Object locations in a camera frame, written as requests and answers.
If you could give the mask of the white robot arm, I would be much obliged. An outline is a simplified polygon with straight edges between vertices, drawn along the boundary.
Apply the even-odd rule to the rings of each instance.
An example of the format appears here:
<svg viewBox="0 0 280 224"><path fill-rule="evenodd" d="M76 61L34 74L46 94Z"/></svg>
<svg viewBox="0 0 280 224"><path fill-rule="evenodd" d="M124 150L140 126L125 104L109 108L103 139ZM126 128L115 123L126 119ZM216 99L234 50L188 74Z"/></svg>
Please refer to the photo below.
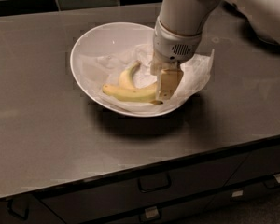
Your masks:
<svg viewBox="0 0 280 224"><path fill-rule="evenodd" d="M280 0L162 0L150 68L157 77L158 99L173 96L181 80L180 64L194 56L210 13L222 1L248 19L259 39L280 45Z"/></svg>

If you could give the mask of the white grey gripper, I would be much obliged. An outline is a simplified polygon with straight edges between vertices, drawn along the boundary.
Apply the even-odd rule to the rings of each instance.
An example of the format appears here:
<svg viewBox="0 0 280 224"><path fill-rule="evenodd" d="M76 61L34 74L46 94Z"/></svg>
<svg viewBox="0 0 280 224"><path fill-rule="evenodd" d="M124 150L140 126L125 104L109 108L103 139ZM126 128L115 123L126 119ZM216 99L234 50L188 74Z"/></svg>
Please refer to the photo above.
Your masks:
<svg viewBox="0 0 280 224"><path fill-rule="evenodd" d="M190 60L202 40L202 34L178 35L169 31L157 18L154 36L154 53L150 74L157 76L156 98L169 100L178 88L184 72L177 62Z"/></svg>

